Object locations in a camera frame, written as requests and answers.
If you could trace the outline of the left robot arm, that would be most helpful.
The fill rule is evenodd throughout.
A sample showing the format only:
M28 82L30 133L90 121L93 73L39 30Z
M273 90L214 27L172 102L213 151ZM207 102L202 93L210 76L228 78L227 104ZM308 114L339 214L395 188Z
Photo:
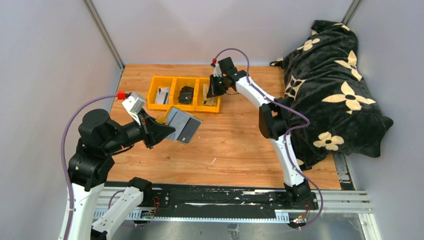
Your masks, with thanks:
M140 122L125 125L112 120L104 109L94 109L83 116L75 154L65 168L70 185L61 240L109 240L135 207L160 206L152 183L134 177L106 214L93 222L98 198L115 164L113 156L138 142L151 149L175 132L174 127L156 122L143 109L138 116Z

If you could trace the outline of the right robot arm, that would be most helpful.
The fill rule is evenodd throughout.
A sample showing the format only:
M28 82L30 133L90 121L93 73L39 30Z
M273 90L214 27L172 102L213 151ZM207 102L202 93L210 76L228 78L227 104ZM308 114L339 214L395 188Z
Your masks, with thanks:
M297 163L289 130L289 113L283 98L263 91L244 70L237 70L232 59L213 59L207 97L218 97L232 88L258 110L258 128L272 144L283 172L285 194L282 201L292 209L318 209L316 194Z

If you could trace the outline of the yellow leather card holder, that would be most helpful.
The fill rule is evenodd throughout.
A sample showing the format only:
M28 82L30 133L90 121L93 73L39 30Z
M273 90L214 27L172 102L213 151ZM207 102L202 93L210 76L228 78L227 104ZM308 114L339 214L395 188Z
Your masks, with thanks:
M166 139L188 145L203 123L203 120L172 105L165 115L156 118L156 122L175 128L175 131L168 135Z

